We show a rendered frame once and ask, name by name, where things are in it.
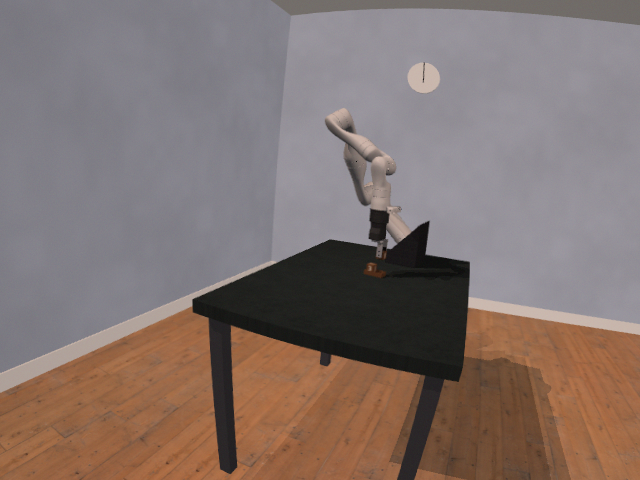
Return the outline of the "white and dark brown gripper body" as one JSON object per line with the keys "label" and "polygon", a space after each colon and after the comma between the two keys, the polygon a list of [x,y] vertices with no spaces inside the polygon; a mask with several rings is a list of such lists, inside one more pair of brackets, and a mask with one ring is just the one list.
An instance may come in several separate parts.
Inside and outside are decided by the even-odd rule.
{"label": "white and dark brown gripper body", "polygon": [[389,223],[389,213],[398,212],[401,212],[401,207],[390,206],[390,198],[372,196],[369,239],[376,241],[386,239],[386,225]]}

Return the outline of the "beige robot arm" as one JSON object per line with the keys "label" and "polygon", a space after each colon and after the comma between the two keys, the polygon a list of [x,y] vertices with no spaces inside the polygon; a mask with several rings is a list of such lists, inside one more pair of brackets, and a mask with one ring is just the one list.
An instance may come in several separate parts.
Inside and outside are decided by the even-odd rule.
{"label": "beige robot arm", "polygon": [[[357,135],[353,118],[347,109],[342,108],[328,115],[325,124],[332,134],[345,142],[344,159],[360,203],[370,205],[372,196],[390,198],[391,184],[386,181],[386,175],[395,173],[395,161],[369,139]],[[372,162],[372,182],[364,185],[366,161]],[[386,230],[397,244],[412,232],[398,213],[389,215]]]}

